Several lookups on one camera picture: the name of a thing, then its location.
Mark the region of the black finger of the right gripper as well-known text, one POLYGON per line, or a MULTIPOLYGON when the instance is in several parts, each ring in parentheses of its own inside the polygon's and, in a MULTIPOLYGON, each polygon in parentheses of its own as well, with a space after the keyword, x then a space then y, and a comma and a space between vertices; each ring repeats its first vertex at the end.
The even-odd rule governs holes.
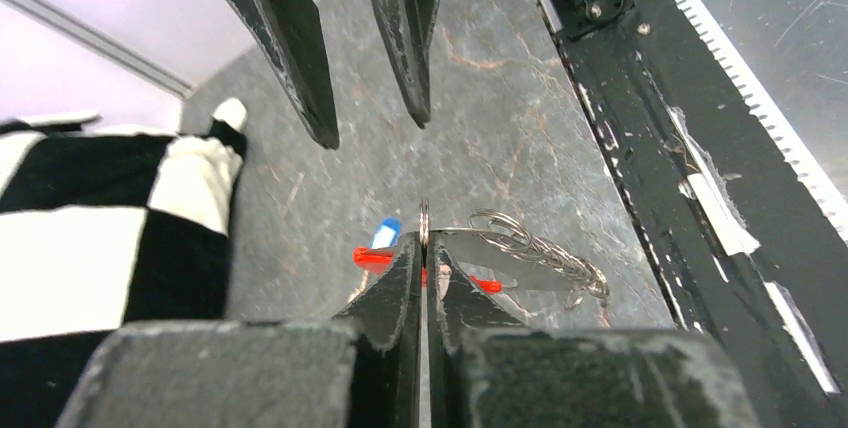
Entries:
POLYGON ((313 0, 226 0, 258 43, 309 136, 340 146, 319 10, 313 0))
POLYGON ((370 0, 407 111, 431 120, 429 53, 440 0, 370 0))

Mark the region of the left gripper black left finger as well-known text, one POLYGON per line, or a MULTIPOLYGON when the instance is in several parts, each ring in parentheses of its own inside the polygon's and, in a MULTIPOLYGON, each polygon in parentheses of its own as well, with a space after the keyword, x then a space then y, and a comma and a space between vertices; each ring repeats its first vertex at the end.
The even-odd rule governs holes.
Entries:
POLYGON ((61 427, 415 427, 423 246, 324 320, 129 324, 95 350, 61 427))

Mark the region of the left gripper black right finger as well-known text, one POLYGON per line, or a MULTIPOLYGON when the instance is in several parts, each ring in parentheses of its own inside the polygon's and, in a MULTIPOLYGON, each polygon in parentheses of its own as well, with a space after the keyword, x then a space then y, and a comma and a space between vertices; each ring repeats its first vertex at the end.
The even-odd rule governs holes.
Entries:
POLYGON ((741 377, 710 337, 674 329, 532 329, 426 249, 435 427, 755 427, 741 377))

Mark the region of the key with blue tag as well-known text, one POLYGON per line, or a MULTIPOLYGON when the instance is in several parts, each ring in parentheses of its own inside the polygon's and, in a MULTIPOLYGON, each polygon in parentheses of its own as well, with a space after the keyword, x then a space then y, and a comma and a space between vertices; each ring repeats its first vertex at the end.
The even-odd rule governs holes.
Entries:
POLYGON ((396 218, 384 218, 375 231, 370 242, 371 249, 381 249, 393 246, 402 231, 402 225, 396 218))

